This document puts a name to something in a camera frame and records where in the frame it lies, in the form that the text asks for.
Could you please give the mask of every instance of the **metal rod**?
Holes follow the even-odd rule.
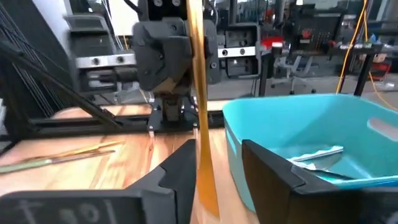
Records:
[[[274,73],[275,57],[272,53],[268,53],[261,57],[261,74],[259,85],[259,97],[266,95],[267,77],[270,77],[270,72]]]
[[[238,0],[229,0],[229,24],[236,24],[236,15],[238,13]]]
[[[207,116],[207,84],[205,61],[205,34],[203,31],[202,3],[198,0],[187,1],[189,33],[194,57],[193,77],[197,90],[198,117],[200,125],[200,163],[197,175],[199,200],[204,208],[216,217],[220,217],[213,163],[210,152],[210,137]]]
[[[366,56],[365,61],[363,62],[361,73],[359,73],[358,82],[356,84],[356,88],[354,91],[354,96],[362,95],[363,88],[365,87],[366,80],[368,80],[368,74],[373,64],[373,58],[374,54],[369,54]]]

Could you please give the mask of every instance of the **wooden table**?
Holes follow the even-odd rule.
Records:
[[[208,103],[209,110],[220,110],[225,101]],[[148,114],[147,105],[108,106],[117,115]],[[89,117],[80,108],[60,111],[54,119]],[[0,158],[0,165],[10,164],[28,157],[51,155],[104,141],[125,140],[114,146],[115,153],[64,164],[51,165],[0,176],[0,195],[18,190],[66,189],[123,189],[159,165],[192,133],[158,134],[154,142],[149,134],[123,134],[116,136],[90,136],[78,138],[22,141]],[[210,130],[211,155],[215,170],[220,220],[208,214],[195,196],[191,223],[258,223],[256,215],[242,203],[229,172],[223,129]]]

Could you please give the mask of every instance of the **teal plastic bin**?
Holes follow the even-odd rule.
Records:
[[[325,180],[344,189],[398,186],[395,111],[352,95],[300,95],[233,100],[223,113],[229,168],[242,201],[252,211],[243,139],[286,159],[343,146],[341,159],[328,170],[354,180]]]

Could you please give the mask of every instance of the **office chair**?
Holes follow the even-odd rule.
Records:
[[[275,88],[276,85],[284,85],[286,83],[290,84],[290,95],[294,95],[294,87],[297,82],[301,83],[304,86],[308,86],[311,88],[311,93],[316,93],[317,90],[312,87],[311,84],[308,83],[304,79],[310,71],[311,68],[319,67],[317,64],[312,63],[313,57],[311,56],[306,63],[301,63],[302,56],[297,56],[294,63],[289,63],[289,59],[287,57],[278,58],[274,64],[274,68],[277,70],[279,68],[284,69],[286,71],[286,78],[276,79],[275,76],[271,77],[271,88]]]

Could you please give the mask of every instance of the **metal utensil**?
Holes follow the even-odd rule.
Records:
[[[8,174],[11,172],[17,172],[17,171],[22,171],[22,170],[27,170],[27,169],[43,167],[43,166],[47,166],[50,164],[59,164],[61,162],[70,162],[70,161],[75,161],[75,160],[79,160],[79,159],[87,159],[87,158],[96,157],[96,156],[104,156],[104,155],[110,154],[112,152],[115,152],[115,151],[114,150],[99,151],[96,153],[76,154],[76,155],[71,155],[71,156],[67,156],[67,157],[56,157],[53,159],[48,158],[48,159],[36,159],[36,160],[31,160],[31,161],[24,161],[24,162],[20,162],[17,164],[1,166],[0,174]]]
[[[355,178],[348,177],[348,176],[342,175],[342,174],[337,174],[335,172],[326,171],[326,170],[308,169],[308,168],[303,168],[303,169],[305,169],[315,175],[320,175],[320,176],[324,176],[324,177],[330,177],[330,178],[339,179],[339,180],[355,180]]]
[[[124,141],[103,142],[103,143],[95,144],[93,146],[81,147],[78,149],[74,149],[74,150],[67,151],[67,152],[61,152],[61,153],[54,154],[54,155],[30,157],[30,158],[22,160],[21,162],[29,162],[29,161],[42,160],[42,159],[54,159],[54,158],[61,158],[61,157],[65,157],[65,156],[73,156],[73,155],[77,155],[77,154],[93,153],[93,152],[98,151],[102,147],[116,146],[116,145],[122,144],[122,143],[124,143]]]
[[[343,157],[342,146],[332,146],[326,150],[319,150],[313,154],[304,154],[288,159],[292,163],[305,162],[313,164],[318,170],[327,170]]]

